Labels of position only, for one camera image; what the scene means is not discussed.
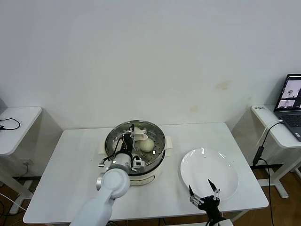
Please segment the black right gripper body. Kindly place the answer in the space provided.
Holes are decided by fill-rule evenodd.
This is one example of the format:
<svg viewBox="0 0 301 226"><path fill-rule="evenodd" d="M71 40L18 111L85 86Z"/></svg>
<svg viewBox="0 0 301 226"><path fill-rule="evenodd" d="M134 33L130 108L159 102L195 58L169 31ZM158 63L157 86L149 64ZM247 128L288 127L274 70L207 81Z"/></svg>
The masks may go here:
<svg viewBox="0 0 301 226"><path fill-rule="evenodd" d="M218 209L220 200L214 195L200 198L200 200L199 209L205 211L210 220L223 220L223 216Z"/></svg>

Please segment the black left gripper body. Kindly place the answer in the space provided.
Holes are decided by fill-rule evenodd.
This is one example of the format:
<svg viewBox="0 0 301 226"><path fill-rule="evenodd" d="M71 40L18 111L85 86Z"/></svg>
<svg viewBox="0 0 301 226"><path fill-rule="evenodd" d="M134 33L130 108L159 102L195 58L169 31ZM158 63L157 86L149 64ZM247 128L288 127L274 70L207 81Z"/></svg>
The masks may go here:
<svg viewBox="0 0 301 226"><path fill-rule="evenodd" d="M123 135L122 152L132 154L134 148L134 137L132 135Z"/></svg>

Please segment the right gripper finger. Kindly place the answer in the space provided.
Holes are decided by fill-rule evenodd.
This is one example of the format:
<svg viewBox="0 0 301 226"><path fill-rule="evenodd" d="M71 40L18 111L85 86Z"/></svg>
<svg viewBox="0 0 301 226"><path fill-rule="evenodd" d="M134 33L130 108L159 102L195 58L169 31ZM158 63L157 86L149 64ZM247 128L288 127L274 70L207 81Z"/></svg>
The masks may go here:
<svg viewBox="0 0 301 226"><path fill-rule="evenodd" d="M210 179L208 179L208 183L214 192L213 195L209 196L210 200L211 201L220 201L221 200L220 199L220 192L221 192L220 189L218 189Z"/></svg>
<svg viewBox="0 0 301 226"><path fill-rule="evenodd" d="M189 185L189 193L190 193L190 202L195 205L196 207L199 207L202 205L202 200L199 196L195 195L191 186Z"/></svg>

